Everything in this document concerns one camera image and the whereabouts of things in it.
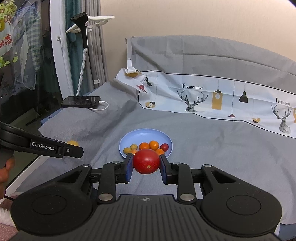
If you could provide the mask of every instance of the red tomato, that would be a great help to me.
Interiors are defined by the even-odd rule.
[[[164,152],[166,152],[168,150],[168,144],[166,144],[166,143],[162,144],[159,149],[161,149]]]
[[[158,154],[151,149],[142,149],[133,157],[133,167],[141,174],[155,172],[160,166]]]

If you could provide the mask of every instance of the curtain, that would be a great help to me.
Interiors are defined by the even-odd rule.
[[[89,16],[101,16],[100,0],[82,0],[81,7]],[[86,71],[91,71],[93,80],[100,80],[98,86],[101,86],[108,80],[102,27],[92,28],[92,31],[88,32],[88,44],[90,63],[89,67],[86,63]]]
[[[78,0],[66,0],[65,1],[65,10],[66,10],[66,29],[71,27],[74,23],[70,20],[74,15],[81,13],[81,1]],[[72,74],[72,82],[74,88],[74,94],[76,94],[79,75],[82,63],[82,54],[83,54],[83,45],[82,45],[82,37],[81,33],[73,34],[67,33],[67,45],[71,66],[71,74]],[[83,76],[82,87],[81,87],[81,95],[89,92],[88,83],[87,83],[87,75]]]

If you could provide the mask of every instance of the gray bed sheet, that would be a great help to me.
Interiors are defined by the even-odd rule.
[[[241,121],[206,119],[190,113],[143,109],[138,91],[117,80],[109,81],[91,95],[109,102],[105,111],[65,108],[39,130],[61,141],[77,140],[85,154],[81,159],[49,158],[18,188],[26,191],[81,164],[100,168],[122,161],[120,139],[139,128],[165,132],[174,149],[169,162],[180,161],[192,168],[214,165],[267,192],[281,203],[281,223],[296,223],[296,140],[259,129]],[[159,172],[133,172],[129,184],[118,184],[118,194],[176,194],[176,186],[165,186]],[[198,198],[202,198],[196,185]]]

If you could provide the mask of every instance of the deer illustration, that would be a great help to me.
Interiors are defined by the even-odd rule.
[[[288,127],[288,126],[286,125],[286,118],[291,114],[291,111],[292,111],[292,110],[290,110],[290,112],[289,112],[289,107],[288,107],[288,113],[286,113],[286,111],[285,111],[285,114],[283,115],[283,118],[280,118],[280,117],[279,117],[279,114],[278,114],[279,110],[276,111],[276,106],[277,106],[277,105],[278,105],[278,104],[276,104],[274,108],[273,108],[272,105],[271,105],[271,108],[272,108],[273,113],[276,115],[277,119],[280,119],[280,120],[281,120],[281,124],[279,125],[279,130],[280,130],[281,132],[286,133],[286,134],[290,134],[291,131],[290,131],[290,127]]]
[[[194,108],[193,107],[196,106],[196,105],[198,105],[201,102],[204,102],[207,99],[207,97],[209,96],[209,94],[208,94],[207,97],[205,98],[205,95],[203,94],[203,92],[201,92],[202,93],[202,98],[200,99],[199,97],[197,97],[197,100],[194,101],[193,104],[190,104],[189,103],[189,100],[187,99],[187,96],[185,96],[185,98],[182,96],[182,93],[184,91],[185,90],[183,90],[180,94],[179,94],[178,91],[177,92],[178,92],[178,95],[181,98],[181,100],[185,101],[185,103],[188,105],[185,111],[194,111]]]

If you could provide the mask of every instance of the bed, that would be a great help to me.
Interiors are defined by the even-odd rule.
[[[17,191],[81,164],[100,168],[121,160],[120,139],[132,130],[153,128],[172,139],[170,162],[191,168],[212,164],[235,175],[280,201],[281,224],[296,223],[296,62],[205,36],[132,37],[127,49],[127,69],[91,93],[109,103],[107,110],[65,108],[39,129],[50,138],[77,140],[84,156],[47,159]],[[132,179],[118,184],[117,193],[177,191],[161,184],[159,172],[134,172]],[[201,198],[198,185],[196,191]]]

